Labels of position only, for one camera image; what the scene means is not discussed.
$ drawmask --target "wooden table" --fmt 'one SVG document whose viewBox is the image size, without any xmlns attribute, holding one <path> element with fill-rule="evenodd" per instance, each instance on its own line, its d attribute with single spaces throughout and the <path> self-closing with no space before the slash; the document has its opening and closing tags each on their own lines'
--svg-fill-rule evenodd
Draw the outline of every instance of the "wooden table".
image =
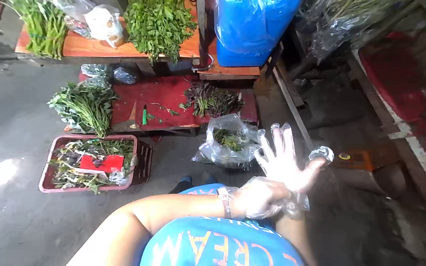
<svg viewBox="0 0 426 266">
<path fill-rule="evenodd" d="M 190 0 L 185 0 L 185 7 L 190 9 L 190 13 L 196 21 L 196 8 L 192 6 Z M 124 19 L 120 18 L 123 27 Z M 29 43 L 29 35 L 26 26 L 23 27 L 16 44 L 15 52 L 20 53 L 18 58 L 36 64 L 116 64 L 116 63 L 148 63 L 149 59 L 145 53 L 137 51 L 132 43 L 126 43 L 112 48 L 106 41 L 86 39 L 72 31 L 69 31 L 63 44 L 62 60 L 38 58 L 26 50 Z M 197 29 L 189 39 L 180 46 L 179 61 L 190 60 L 193 64 L 199 64 L 200 58 L 200 35 Z M 171 59 L 160 55 L 159 61 L 170 62 Z"/>
<path fill-rule="evenodd" d="M 208 53 L 213 57 L 213 66 L 205 71 L 198 71 L 202 80 L 250 80 L 260 75 L 258 67 L 222 67 L 216 57 L 216 39 L 208 46 Z"/>
</svg>

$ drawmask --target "vegetable bunch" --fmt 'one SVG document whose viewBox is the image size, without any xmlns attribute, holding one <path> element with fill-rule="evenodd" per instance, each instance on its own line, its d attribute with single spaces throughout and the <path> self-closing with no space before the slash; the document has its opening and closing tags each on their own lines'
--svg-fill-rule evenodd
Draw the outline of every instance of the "vegetable bunch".
<svg viewBox="0 0 426 266">
<path fill-rule="evenodd" d="M 130 0 L 123 16 L 128 41 L 151 62 L 164 54 L 176 63 L 180 45 L 196 29 L 183 0 Z"/>
<path fill-rule="evenodd" d="M 181 104 L 179 107 L 187 108 L 193 105 L 194 116 L 209 115 L 212 118 L 225 116 L 239 112 L 244 105 L 244 101 L 239 99 L 237 93 L 218 89 L 206 82 L 192 84 L 184 94 L 187 98 L 186 104 Z"/>
<path fill-rule="evenodd" d="M 110 88 L 69 83 L 48 102 L 62 121 L 82 132 L 95 130 L 102 138 L 109 128 L 111 104 L 117 99 Z"/>
<path fill-rule="evenodd" d="M 67 27 L 63 21 L 65 13 L 46 0 L 10 1 L 12 8 L 26 23 L 30 38 L 27 51 L 61 60 L 63 42 L 67 35 Z"/>
<path fill-rule="evenodd" d="M 95 160 L 94 163 L 101 164 L 107 155 L 121 155 L 124 157 L 124 176 L 131 172 L 131 160 L 133 158 L 132 141 L 108 141 L 108 140 L 87 140 L 69 142 L 62 148 L 55 151 L 57 159 L 51 160 L 50 164 L 57 166 L 57 172 L 52 180 L 56 188 L 89 187 L 95 194 L 101 185 L 115 185 L 99 174 L 89 174 L 77 172 L 74 167 L 80 167 L 80 160 L 83 155 L 90 155 Z"/>
</svg>

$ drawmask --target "gloved hand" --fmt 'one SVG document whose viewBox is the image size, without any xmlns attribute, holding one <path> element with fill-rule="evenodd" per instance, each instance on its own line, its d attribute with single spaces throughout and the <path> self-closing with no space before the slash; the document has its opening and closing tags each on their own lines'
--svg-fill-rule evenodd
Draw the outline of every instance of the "gloved hand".
<svg viewBox="0 0 426 266">
<path fill-rule="evenodd" d="M 224 186 L 217 191 L 218 197 L 230 206 L 231 218 L 271 217 L 281 210 L 282 204 L 277 202 L 292 195 L 282 182 L 269 181 L 264 177 L 253 177 L 241 188 Z"/>
<path fill-rule="evenodd" d="M 259 150 L 254 153 L 267 179 L 284 183 L 292 192 L 307 191 L 326 160 L 313 160 L 303 171 L 300 171 L 295 158 L 295 147 L 290 125 L 285 123 L 283 127 L 280 127 L 279 124 L 275 123 L 272 124 L 271 131 L 274 139 L 275 154 L 265 136 L 261 136 L 259 139 L 264 156 L 260 155 Z"/>
</svg>

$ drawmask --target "pink plastic basket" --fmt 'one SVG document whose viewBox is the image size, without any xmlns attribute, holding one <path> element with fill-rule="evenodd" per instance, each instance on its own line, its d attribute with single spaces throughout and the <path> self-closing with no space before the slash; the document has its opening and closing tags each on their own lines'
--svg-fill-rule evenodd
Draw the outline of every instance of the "pink plastic basket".
<svg viewBox="0 0 426 266">
<path fill-rule="evenodd" d="M 59 136 L 52 142 L 52 147 L 50 148 L 49 157 L 47 162 L 52 159 L 56 159 L 54 151 L 68 142 L 76 140 L 90 140 L 98 139 L 96 136 L 92 135 L 81 135 L 81 134 L 68 134 Z M 109 135 L 103 138 L 104 140 L 128 140 L 133 141 L 133 157 L 135 159 L 135 164 L 131 168 L 131 173 L 128 177 L 127 183 L 125 185 L 103 185 L 100 186 L 99 190 L 122 190 L 128 188 L 132 184 L 141 184 L 149 180 L 151 174 L 151 163 L 152 163 L 152 146 L 144 142 L 140 142 L 133 135 Z M 56 167 L 50 165 L 49 163 L 45 164 L 44 172 L 39 182 L 39 190 L 44 193 L 53 193 L 53 192 L 74 192 L 74 191 L 91 191 L 88 187 L 73 187 L 73 188 L 56 188 L 52 184 L 53 176 L 56 172 Z"/>
</svg>

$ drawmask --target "red paper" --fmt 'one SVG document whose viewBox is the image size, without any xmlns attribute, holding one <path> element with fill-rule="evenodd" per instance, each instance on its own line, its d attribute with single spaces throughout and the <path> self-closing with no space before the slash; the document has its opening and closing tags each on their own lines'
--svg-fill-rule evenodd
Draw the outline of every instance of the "red paper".
<svg viewBox="0 0 426 266">
<path fill-rule="evenodd" d="M 82 169 L 90 169 L 90 170 L 99 170 L 105 173 L 111 173 L 111 168 L 116 168 L 118 171 L 121 171 L 123 167 L 124 157 L 120 155 L 108 155 L 105 157 L 103 164 L 98 167 L 93 164 L 93 157 L 90 155 L 83 155 L 80 161 L 80 168 Z"/>
</svg>

